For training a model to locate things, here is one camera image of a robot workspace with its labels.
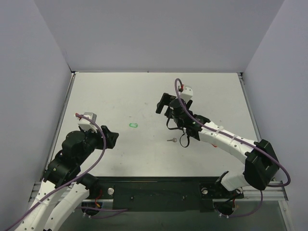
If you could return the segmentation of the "green key tag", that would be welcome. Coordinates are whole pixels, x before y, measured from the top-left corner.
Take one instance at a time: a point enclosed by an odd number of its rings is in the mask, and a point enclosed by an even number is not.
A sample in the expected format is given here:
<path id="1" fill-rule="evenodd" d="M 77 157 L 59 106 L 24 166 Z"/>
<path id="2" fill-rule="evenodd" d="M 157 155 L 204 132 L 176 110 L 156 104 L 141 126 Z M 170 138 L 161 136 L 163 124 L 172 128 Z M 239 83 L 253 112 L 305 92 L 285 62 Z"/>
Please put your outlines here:
<path id="1" fill-rule="evenodd" d="M 129 123 L 129 126 L 131 128 L 137 128 L 138 127 L 138 124 L 137 123 Z"/>

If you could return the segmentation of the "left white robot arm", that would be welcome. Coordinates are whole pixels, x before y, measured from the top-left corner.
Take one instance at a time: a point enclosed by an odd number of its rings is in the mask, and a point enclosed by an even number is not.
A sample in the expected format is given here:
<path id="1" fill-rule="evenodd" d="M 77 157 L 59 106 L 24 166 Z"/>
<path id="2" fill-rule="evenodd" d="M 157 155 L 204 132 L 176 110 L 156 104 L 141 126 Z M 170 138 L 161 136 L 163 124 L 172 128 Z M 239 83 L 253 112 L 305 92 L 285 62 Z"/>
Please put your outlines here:
<path id="1" fill-rule="evenodd" d="M 61 150 L 43 174 L 39 192 L 29 210 L 18 220 L 18 231 L 56 231 L 87 197 L 102 195 L 97 177 L 81 165 L 96 150 L 113 149 L 119 137 L 107 126 L 79 125 L 66 135 Z"/>

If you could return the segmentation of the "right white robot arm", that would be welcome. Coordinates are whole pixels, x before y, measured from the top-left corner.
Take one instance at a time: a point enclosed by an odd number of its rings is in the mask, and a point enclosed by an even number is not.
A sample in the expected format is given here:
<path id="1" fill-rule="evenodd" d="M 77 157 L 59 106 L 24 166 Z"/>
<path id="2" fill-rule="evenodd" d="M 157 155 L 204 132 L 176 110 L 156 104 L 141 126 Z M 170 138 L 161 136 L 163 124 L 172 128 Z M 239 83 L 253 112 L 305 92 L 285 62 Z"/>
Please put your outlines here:
<path id="1" fill-rule="evenodd" d="M 265 190 L 279 170 L 272 145 L 266 140 L 257 142 L 238 137 L 204 116 L 192 111 L 185 112 L 181 106 L 183 102 L 176 96 L 164 93 L 157 103 L 156 113 L 160 114 L 166 106 L 165 116 L 175 122 L 175 130 L 181 130 L 187 138 L 210 143 L 228 152 L 244 165 L 243 170 L 226 171 L 219 177 L 215 184 L 216 194 L 225 197 L 244 186 Z"/>

